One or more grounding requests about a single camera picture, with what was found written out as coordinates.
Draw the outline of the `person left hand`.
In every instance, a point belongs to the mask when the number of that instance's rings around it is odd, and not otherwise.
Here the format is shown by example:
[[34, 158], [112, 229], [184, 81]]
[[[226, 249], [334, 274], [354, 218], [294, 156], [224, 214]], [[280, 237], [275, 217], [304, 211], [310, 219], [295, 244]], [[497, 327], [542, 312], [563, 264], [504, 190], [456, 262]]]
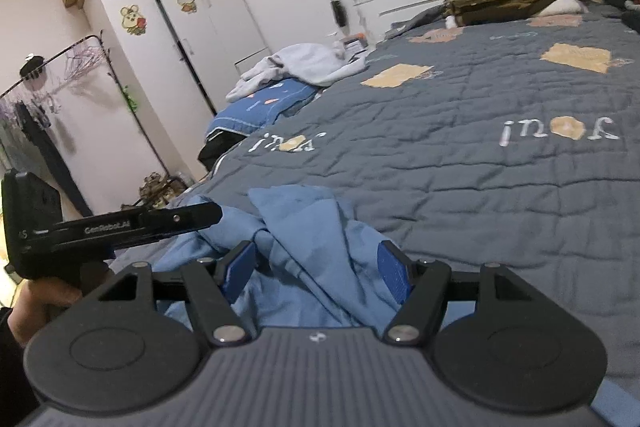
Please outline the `person left hand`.
[[68, 308], [82, 297], [81, 291], [56, 277], [26, 281], [8, 318], [9, 330], [24, 348], [50, 320], [50, 308]]

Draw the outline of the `person left forearm black sleeve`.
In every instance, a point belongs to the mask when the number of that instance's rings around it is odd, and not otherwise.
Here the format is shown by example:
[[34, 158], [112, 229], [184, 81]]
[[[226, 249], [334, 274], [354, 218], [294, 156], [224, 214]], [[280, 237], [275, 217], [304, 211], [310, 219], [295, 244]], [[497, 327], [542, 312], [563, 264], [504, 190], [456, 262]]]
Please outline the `person left forearm black sleeve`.
[[9, 328], [10, 308], [1, 309], [1, 425], [16, 426], [39, 402], [25, 376], [23, 350]]

